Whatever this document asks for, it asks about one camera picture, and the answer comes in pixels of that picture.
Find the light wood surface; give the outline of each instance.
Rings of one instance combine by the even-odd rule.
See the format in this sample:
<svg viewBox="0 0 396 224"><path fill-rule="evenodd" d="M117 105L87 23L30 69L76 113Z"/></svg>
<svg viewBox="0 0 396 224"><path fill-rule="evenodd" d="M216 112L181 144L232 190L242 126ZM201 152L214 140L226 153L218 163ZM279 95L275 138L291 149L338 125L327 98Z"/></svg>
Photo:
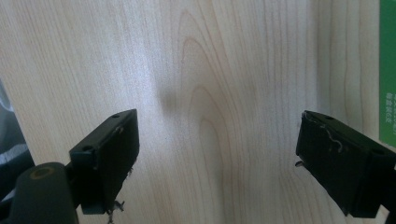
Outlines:
<svg viewBox="0 0 396 224"><path fill-rule="evenodd" d="M372 0L4 0L0 77L36 163L67 163L137 108L116 223L384 223L384 209L344 217L294 167L305 109L377 138L378 14Z"/></svg>

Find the background surface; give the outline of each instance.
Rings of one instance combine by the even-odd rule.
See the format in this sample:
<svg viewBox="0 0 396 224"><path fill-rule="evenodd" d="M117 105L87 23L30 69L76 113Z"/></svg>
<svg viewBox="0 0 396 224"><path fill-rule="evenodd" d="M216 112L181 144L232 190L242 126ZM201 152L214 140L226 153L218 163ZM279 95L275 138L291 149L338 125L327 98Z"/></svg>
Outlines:
<svg viewBox="0 0 396 224"><path fill-rule="evenodd" d="M377 139L378 15L372 0L5 0L0 78L36 163L67 163L137 108L116 223L384 223L344 217L294 167L305 109Z"/></svg>

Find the green object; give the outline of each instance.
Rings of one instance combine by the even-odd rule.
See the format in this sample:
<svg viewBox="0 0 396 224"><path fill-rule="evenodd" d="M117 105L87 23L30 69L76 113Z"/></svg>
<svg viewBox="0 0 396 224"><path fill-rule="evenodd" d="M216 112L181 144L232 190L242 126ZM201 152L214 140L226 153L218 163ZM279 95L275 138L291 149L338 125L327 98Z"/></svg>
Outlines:
<svg viewBox="0 0 396 224"><path fill-rule="evenodd" d="M381 0L379 139L396 147L396 1Z"/></svg>

